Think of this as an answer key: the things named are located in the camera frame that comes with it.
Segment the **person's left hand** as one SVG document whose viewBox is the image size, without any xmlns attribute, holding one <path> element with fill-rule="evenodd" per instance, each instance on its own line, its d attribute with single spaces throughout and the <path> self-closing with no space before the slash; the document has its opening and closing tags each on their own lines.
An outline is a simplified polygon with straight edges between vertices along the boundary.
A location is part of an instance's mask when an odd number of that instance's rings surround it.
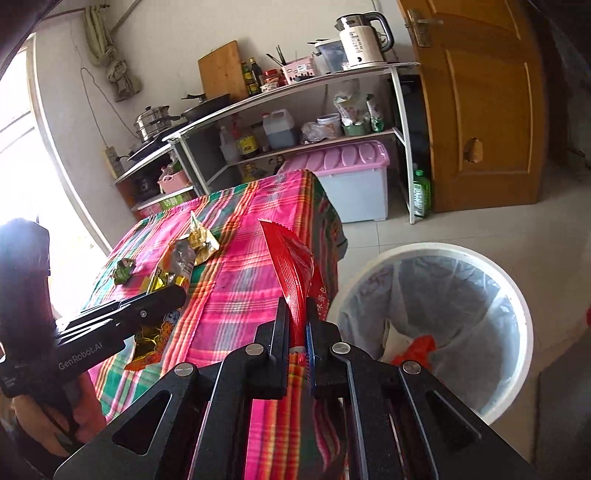
<svg viewBox="0 0 591 480">
<path fill-rule="evenodd" d="M 96 397 L 94 384 L 88 372 L 78 377 L 79 398 L 72 408 L 74 422 L 78 428 L 74 434 L 82 444 L 90 442 L 106 426 L 101 403 Z M 52 407 L 41 407 L 27 395 L 15 397 L 12 409 L 24 432 L 39 443 L 50 454 L 65 458 L 69 455 L 73 441 L 67 436 L 67 418 Z"/>
</svg>

